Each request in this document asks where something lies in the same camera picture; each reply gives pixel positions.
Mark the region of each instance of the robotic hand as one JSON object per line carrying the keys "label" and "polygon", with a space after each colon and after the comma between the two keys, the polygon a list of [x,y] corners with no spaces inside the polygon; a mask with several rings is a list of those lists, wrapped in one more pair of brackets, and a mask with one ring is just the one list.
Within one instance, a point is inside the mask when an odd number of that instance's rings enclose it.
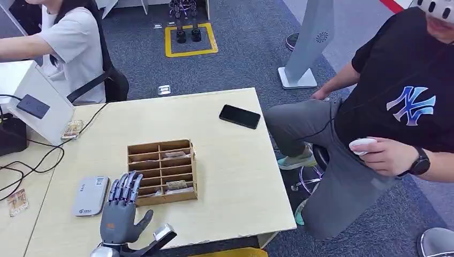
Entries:
{"label": "robotic hand", "polygon": [[140,174],[134,180],[135,175],[136,172],[132,171],[112,183],[109,199],[104,206],[101,218],[102,243],[92,251],[91,257],[150,256],[177,235],[170,225],[165,224],[153,233],[155,240],[149,246],[137,251],[128,247],[127,243],[137,241],[153,217],[153,211],[148,210],[142,220],[134,225],[135,200],[143,178]]}

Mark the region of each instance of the beige table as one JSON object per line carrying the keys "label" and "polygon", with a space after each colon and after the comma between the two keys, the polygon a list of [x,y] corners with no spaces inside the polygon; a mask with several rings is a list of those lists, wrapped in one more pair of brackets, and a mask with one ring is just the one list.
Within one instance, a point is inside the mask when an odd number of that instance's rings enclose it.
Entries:
{"label": "beige table", "polygon": [[[36,133],[31,135],[31,139],[39,142],[45,142],[45,140]],[[22,161],[34,167],[50,149],[51,148],[46,146],[30,143],[28,148],[21,153],[14,153],[0,157],[0,165],[4,166],[13,161]],[[59,154],[60,150],[52,152],[52,154],[46,158],[38,170],[41,171],[51,168],[57,162]],[[13,165],[11,167],[24,172],[29,172],[28,168],[20,164]],[[44,174],[33,173],[24,179],[19,189],[25,189],[25,193],[28,197],[29,208],[16,217],[12,218],[9,216],[9,208],[6,200],[0,202],[1,256],[24,256],[28,241],[30,240],[38,218],[46,190],[49,186],[52,172],[53,171],[49,171]],[[6,169],[0,170],[0,188],[16,181],[19,178],[20,174],[15,171]],[[8,195],[13,189],[14,187],[5,192],[0,192],[0,198]]]}
{"label": "beige table", "polygon": [[[140,207],[154,217],[138,242],[170,223],[178,236],[165,248],[260,235],[264,246],[279,231],[296,228],[263,119],[251,130],[218,118],[224,104],[261,113],[254,88],[112,103],[86,133],[65,145],[26,256],[89,256],[101,241],[101,216],[74,217],[71,205],[85,176],[119,178],[127,171],[126,146],[191,139],[196,152],[199,199]],[[88,120],[100,105],[77,107]]]}

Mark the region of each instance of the black t-shirt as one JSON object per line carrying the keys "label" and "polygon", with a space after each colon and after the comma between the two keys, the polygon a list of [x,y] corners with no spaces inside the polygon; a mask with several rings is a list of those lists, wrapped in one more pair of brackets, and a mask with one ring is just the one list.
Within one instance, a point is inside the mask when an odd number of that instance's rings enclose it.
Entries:
{"label": "black t-shirt", "polygon": [[382,137],[454,153],[454,46],[428,34],[423,11],[391,17],[352,65],[360,80],[334,121],[343,144]]}

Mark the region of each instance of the white t-shirt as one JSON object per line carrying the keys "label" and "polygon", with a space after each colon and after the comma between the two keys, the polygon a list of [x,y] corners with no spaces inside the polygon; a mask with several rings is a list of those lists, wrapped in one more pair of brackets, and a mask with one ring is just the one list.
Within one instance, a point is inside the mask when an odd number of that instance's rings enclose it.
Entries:
{"label": "white t-shirt", "polygon": [[[42,68],[57,91],[66,97],[103,73],[98,26],[90,11],[83,7],[68,12],[55,25],[56,14],[49,14],[45,6],[42,13],[42,32],[38,35],[53,48],[58,60],[55,67],[50,56],[45,55]],[[79,97],[74,105],[102,102],[104,83]]]}

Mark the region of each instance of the black watch strap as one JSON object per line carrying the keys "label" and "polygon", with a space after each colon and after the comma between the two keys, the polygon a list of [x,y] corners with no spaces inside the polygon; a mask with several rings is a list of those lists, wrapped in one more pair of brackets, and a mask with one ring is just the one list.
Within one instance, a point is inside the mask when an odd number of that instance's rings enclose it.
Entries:
{"label": "black watch strap", "polygon": [[418,158],[413,162],[411,167],[403,172],[402,174],[398,175],[397,177],[403,177],[406,174],[412,174],[415,176],[424,174],[430,167],[429,157],[427,156],[426,152],[421,147],[413,146],[416,151],[418,151]]}

